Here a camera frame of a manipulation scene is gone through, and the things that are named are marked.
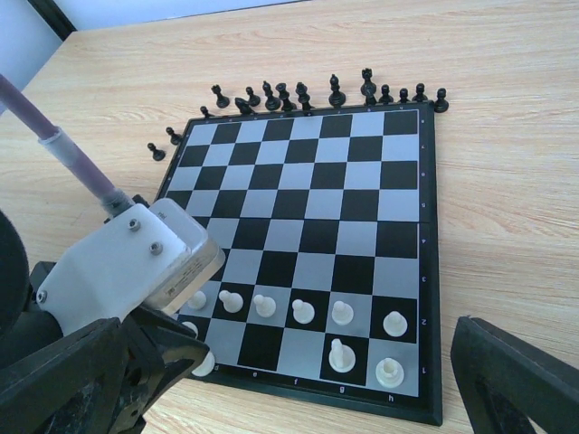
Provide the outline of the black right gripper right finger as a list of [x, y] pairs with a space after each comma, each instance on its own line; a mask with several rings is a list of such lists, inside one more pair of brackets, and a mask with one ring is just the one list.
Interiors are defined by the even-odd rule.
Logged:
[[458, 319], [451, 364], [474, 432], [578, 431], [578, 370], [490, 322]]

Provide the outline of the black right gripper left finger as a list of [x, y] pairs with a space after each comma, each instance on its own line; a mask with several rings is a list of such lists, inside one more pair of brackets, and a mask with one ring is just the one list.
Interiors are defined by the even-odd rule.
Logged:
[[107, 433], [127, 363], [127, 339], [110, 318], [5, 367], [1, 431]]

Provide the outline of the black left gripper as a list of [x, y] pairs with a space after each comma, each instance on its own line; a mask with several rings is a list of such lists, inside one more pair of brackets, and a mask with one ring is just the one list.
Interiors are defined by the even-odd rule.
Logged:
[[173, 385], [201, 365], [209, 347], [197, 333], [160, 311], [142, 306], [123, 321], [128, 364], [109, 426], [110, 433], [140, 433], [144, 414]]

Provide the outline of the white queen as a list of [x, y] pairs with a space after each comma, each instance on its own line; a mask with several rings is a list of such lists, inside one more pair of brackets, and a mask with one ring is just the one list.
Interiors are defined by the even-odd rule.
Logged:
[[191, 371], [195, 377], [205, 377], [214, 371], [215, 357], [212, 351], [209, 351], [203, 361]]

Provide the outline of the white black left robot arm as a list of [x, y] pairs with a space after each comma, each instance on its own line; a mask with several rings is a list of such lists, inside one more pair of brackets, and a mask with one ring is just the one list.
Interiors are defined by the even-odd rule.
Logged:
[[32, 300], [54, 269], [29, 269], [15, 227], [1, 219], [1, 431], [141, 432], [145, 412], [207, 361], [208, 346], [149, 307], [64, 335]]

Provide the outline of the white rook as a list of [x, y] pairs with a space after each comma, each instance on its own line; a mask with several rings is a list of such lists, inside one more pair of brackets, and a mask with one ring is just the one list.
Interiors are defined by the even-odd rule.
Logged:
[[386, 389], [393, 389], [402, 384], [404, 371], [402, 365], [393, 358], [384, 358], [375, 367], [378, 382]]

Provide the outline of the black pawn far left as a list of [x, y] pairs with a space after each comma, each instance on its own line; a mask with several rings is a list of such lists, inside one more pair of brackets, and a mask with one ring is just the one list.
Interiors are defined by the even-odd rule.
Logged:
[[154, 143], [149, 142], [147, 144], [147, 149], [151, 152], [152, 158], [156, 162], [160, 162], [165, 159], [166, 151], [159, 149]]

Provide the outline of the black pawn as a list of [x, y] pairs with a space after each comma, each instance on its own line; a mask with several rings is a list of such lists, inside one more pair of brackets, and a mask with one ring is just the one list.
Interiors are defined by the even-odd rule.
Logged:
[[174, 131], [172, 127], [166, 127], [166, 133], [170, 136], [170, 142], [174, 146], [178, 146], [182, 142], [182, 135]]
[[154, 143], [149, 142], [147, 144], [147, 149], [151, 152], [152, 158], [156, 162], [160, 162], [165, 159], [166, 151], [159, 149]]

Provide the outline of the black white chessboard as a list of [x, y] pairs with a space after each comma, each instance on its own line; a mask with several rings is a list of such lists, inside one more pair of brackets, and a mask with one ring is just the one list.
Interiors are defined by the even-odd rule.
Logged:
[[[429, 102], [189, 120], [158, 194], [226, 257], [205, 307], [177, 314], [214, 353], [208, 382], [441, 425], [434, 121]], [[243, 308], [227, 313], [221, 290]], [[258, 294], [273, 316], [257, 314]], [[294, 320], [295, 299], [311, 323]], [[348, 325], [332, 320], [338, 300]], [[401, 337], [383, 329], [392, 311]], [[335, 338], [356, 354], [348, 373], [328, 362]], [[396, 388], [376, 379], [384, 358], [403, 367]]]

